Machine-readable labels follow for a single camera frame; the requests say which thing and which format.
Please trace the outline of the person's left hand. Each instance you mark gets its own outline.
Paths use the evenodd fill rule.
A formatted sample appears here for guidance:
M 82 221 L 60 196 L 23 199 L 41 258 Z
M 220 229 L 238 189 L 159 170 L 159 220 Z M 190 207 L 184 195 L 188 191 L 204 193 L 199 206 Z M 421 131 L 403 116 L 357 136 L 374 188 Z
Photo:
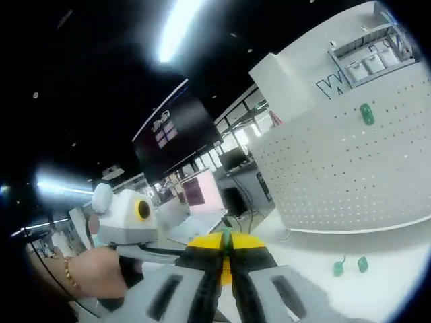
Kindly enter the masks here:
M 107 247 L 85 251 L 67 260 L 67 276 L 78 298 L 120 299 L 127 285 L 121 273 L 119 255 Z

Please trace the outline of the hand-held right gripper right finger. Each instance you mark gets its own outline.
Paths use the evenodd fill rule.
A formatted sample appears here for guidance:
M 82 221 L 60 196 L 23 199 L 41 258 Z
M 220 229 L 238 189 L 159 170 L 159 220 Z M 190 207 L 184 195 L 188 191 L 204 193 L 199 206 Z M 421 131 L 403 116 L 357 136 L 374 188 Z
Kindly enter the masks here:
M 224 233 L 232 294 L 242 322 L 340 322 L 327 296 L 311 282 L 279 266 L 255 236 Z

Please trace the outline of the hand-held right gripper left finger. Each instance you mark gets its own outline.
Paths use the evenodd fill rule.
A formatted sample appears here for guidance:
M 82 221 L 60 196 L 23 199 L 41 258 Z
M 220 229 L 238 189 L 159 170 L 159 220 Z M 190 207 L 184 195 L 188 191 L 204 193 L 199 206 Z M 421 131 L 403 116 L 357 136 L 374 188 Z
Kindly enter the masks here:
M 132 287 L 111 322 L 212 322 L 221 293 L 222 232 L 190 242 L 173 265 Z

